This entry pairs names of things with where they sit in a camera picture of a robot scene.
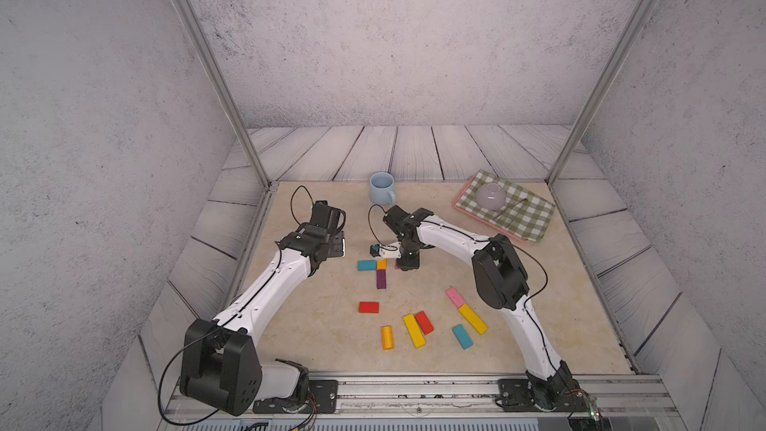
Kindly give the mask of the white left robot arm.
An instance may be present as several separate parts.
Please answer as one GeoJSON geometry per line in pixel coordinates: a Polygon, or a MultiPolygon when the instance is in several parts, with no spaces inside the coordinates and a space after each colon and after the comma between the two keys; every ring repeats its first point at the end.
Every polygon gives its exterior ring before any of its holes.
{"type": "Polygon", "coordinates": [[[257,345],[289,295],[323,261],[345,255],[344,231],[304,223],[277,246],[263,275],[238,299],[187,329],[179,352],[181,394],[233,416],[261,401],[286,409],[309,401],[307,368],[281,359],[263,364],[257,345]]]}

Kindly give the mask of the purple block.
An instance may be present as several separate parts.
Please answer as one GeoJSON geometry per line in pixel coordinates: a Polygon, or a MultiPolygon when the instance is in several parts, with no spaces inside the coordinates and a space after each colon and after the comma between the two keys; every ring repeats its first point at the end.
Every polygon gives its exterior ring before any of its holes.
{"type": "Polygon", "coordinates": [[[377,269],[376,271],[376,288],[387,289],[387,273],[385,269],[377,269]]]}

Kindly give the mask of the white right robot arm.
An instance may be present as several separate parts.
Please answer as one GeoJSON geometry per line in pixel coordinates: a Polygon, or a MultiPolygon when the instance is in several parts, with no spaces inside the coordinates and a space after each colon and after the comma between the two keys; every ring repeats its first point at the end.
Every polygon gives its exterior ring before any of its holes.
{"type": "Polygon", "coordinates": [[[470,233],[423,208],[407,213],[394,206],[383,223],[397,237],[397,265],[403,271],[420,267],[423,249],[440,249],[472,267],[479,297],[500,311],[522,351],[534,406],[555,411],[576,395],[578,383],[540,324],[528,273],[508,237],[470,233]]]}

